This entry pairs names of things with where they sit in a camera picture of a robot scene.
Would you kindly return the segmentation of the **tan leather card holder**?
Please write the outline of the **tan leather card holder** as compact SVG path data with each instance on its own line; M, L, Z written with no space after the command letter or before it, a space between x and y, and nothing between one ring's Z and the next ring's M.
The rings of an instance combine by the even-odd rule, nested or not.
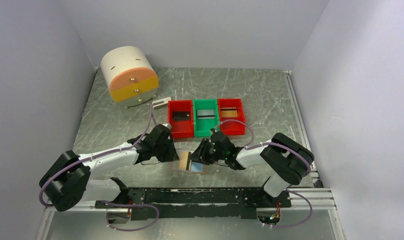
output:
M206 172L206 166L202 163L193 163L190 159L191 152L187 150L177 150L179 159L170 163L170 170L173 172L182 172L189 174L204 175Z

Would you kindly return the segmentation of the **gold card with stripe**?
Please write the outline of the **gold card with stripe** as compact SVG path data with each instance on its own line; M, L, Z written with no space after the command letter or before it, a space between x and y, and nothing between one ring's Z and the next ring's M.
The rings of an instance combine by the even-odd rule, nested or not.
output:
M191 152L187 150L177 150L178 161L172 163L172 169L175 171L189 171L191 169Z

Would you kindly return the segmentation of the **gold credit card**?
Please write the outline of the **gold credit card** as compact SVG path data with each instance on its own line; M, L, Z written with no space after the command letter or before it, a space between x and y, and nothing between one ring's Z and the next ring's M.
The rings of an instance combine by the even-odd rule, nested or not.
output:
M221 108L220 116L222 118L237 118L239 114L236 108Z

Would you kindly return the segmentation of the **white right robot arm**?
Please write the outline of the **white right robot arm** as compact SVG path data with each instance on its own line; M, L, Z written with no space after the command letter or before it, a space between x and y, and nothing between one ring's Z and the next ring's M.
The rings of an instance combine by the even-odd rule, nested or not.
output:
M210 138L203 138L189 159L204 165L223 160L233 170L267 164L272 169L272 175L261 187L263 191L259 199L265 207L272 207L285 189L299 185L311 173L315 156L280 132L271 140L254 146L236 146L223 132L217 131Z

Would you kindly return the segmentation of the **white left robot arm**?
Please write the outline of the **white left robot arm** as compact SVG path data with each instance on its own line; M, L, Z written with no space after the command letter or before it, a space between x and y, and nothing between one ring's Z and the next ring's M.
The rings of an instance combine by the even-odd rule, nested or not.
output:
M89 154L62 153L39 181L38 199L59 212L81 202L97 201L122 208L129 202L129 189L117 177L99 180L120 167L138 165L156 158L160 163L179 159L169 123L157 124L150 133L123 144Z

